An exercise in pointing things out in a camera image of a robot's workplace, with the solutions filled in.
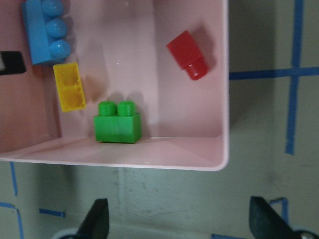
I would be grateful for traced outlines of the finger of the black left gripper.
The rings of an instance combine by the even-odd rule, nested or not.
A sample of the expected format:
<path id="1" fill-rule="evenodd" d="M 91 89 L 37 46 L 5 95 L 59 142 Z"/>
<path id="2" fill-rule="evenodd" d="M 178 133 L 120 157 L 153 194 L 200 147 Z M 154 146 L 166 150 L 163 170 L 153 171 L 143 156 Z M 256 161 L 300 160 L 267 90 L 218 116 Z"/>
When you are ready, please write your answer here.
<path id="1" fill-rule="evenodd" d="M 22 53 L 19 51 L 0 52 L 0 74 L 14 75 L 26 72 Z"/>

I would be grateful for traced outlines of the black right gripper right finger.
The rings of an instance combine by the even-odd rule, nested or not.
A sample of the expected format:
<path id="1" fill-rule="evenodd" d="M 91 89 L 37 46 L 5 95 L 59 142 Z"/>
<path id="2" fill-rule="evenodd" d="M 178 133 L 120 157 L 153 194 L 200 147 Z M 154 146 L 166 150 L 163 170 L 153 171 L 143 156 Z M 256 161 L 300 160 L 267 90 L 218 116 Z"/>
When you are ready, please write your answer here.
<path id="1" fill-rule="evenodd" d="M 249 229 L 255 239 L 293 239 L 294 232 L 262 197 L 252 196 Z"/>

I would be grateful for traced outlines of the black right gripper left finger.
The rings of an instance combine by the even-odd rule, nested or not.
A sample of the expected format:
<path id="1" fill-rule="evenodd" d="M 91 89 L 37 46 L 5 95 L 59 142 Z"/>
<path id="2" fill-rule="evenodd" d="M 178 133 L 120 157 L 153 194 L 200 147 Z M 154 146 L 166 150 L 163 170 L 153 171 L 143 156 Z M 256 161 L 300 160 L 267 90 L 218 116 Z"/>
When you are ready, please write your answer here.
<path id="1" fill-rule="evenodd" d="M 108 200 L 97 199 L 80 225 L 76 237 L 78 239 L 106 239 L 109 235 Z"/>

